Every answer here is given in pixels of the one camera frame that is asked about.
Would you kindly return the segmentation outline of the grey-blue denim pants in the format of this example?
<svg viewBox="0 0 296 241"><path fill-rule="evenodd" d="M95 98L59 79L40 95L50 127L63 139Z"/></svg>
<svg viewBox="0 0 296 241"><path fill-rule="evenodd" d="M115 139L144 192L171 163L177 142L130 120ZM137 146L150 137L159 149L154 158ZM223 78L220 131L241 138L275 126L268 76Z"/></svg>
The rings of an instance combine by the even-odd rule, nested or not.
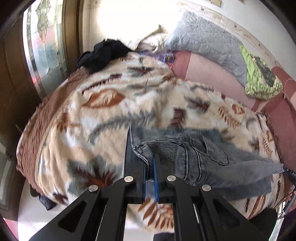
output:
<svg viewBox="0 0 296 241"><path fill-rule="evenodd" d="M133 152L154 176L154 155L170 173L190 185L207 184L228 201L271 192L271 175L284 172L283 164L244 151L222 140L217 129L191 128L129 130Z"/></svg>

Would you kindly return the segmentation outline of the leaf-pattern fleece blanket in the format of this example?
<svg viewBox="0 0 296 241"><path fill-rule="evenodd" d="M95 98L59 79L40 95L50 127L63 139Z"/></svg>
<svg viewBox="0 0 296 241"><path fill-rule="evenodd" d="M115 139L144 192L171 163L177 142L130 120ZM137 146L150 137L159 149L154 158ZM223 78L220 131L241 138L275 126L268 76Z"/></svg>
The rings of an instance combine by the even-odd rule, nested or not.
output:
<svg viewBox="0 0 296 241"><path fill-rule="evenodd" d="M70 104L81 130L70 138L61 164L75 199L90 185L104 188L123 177L127 132L132 126L217 129L222 140L235 147L281 163L266 114L209 86L178 78L152 57L130 52L97 73L87 72ZM283 172L273 174L270 193L229 202L251 219L266 208L277 208L291 187Z"/></svg>

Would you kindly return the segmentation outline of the black garment pile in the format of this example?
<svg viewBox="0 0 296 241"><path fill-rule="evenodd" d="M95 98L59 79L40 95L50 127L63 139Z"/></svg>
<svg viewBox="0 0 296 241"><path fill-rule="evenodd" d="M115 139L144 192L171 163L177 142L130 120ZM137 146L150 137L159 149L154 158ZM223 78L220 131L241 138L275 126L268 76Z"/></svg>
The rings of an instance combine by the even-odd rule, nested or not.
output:
<svg viewBox="0 0 296 241"><path fill-rule="evenodd" d="M84 67L89 74L99 72L110 61L124 57L132 52L119 40L107 39L96 44L93 51L84 52L77 60L77 69Z"/></svg>

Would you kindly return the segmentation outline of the green patterned folded quilt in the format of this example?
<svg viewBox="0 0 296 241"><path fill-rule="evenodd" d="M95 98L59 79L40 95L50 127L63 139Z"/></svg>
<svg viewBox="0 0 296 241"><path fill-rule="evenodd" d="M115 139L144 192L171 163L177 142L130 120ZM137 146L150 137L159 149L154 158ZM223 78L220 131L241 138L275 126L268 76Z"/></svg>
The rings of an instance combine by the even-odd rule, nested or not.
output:
<svg viewBox="0 0 296 241"><path fill-rule="evenodd" d="M283 84L280 79L275 75L273 87L268 86L254 61L255 55L248 52L244 46L240 46L240 51L247 67L245 94L263 100L269 100L280 94L283 91Z"/></svg>

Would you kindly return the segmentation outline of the cream cloth bag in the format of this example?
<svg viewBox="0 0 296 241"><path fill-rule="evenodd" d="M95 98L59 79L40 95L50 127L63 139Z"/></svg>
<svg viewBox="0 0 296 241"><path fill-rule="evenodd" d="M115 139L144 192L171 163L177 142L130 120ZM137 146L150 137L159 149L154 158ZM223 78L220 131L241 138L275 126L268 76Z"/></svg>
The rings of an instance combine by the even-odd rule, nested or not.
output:
<svg viewBox="0 0 296 241"><path fill-rule="evenodd" d="M151 53L165 51L165 42L167 38L168 32L163 26L159 25L157 30L140 40L132 50L136 52L148 51Z"/></svg>

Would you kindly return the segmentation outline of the pink sofa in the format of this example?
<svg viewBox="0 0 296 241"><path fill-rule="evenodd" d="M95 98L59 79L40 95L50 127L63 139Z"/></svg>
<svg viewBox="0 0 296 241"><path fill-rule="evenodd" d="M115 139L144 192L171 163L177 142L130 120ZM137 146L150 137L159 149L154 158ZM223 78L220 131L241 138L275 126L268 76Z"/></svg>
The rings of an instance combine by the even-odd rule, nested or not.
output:
<svg viewBox="0 0 296 241"><path fill-rule="evenodd" d="M232 74L198 54L175 52L172 70L179 78L208 85L252 111L267 113L283 162L295 170L295 80L284 70L280 67L272 68L283 83L284 90L268 101L248 97L244 87Z"/></svg>

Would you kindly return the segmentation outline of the dark grey garment on quilt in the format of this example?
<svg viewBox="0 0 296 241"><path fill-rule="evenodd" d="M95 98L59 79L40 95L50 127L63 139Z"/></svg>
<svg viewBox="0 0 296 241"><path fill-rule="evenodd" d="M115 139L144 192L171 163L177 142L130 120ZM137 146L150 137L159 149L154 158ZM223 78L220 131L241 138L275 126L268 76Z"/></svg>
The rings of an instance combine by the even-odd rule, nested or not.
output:
<svg viewBox="0 0 296 241"><path fill-rule="evenodd" d="M260 59L259 57L255 56L254 61L257 64L257 67L259 68L260 72L262 73L262 76L267 83L268 86L273 87L274 81L276 79L276 76L274 73L269 69L268 66L266 66L263 63L263 60Z"/></svg>

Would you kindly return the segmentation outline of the grey quilted pillow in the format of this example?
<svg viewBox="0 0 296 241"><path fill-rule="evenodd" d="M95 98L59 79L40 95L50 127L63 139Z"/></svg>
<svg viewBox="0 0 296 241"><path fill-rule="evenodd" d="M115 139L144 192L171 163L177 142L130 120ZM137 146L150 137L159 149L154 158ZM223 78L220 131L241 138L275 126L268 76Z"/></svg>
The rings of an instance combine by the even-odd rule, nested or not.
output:
<svg viewBox="0 0 296 241"><path fill-rule="evenodd" d="M234 35L195 13L186 11L164 44L172 51L188 51L217 63L238 82L246 85L247 66L241 54L242 42Z"/></svg>

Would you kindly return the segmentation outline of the stained glass wooden door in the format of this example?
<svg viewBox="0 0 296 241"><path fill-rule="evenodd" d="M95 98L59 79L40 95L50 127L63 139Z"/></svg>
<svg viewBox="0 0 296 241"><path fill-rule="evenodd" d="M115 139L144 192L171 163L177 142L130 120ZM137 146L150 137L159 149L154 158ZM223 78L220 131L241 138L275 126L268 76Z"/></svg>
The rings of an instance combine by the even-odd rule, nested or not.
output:
<svg viewBox="0 0 296 241"><path fill-rule="evenodd" d="M1 144L31 185L68 205L61 154L81 130L70 104L87 75L77 67L81 1L1 1L23 14L1 38Z"/></svg>

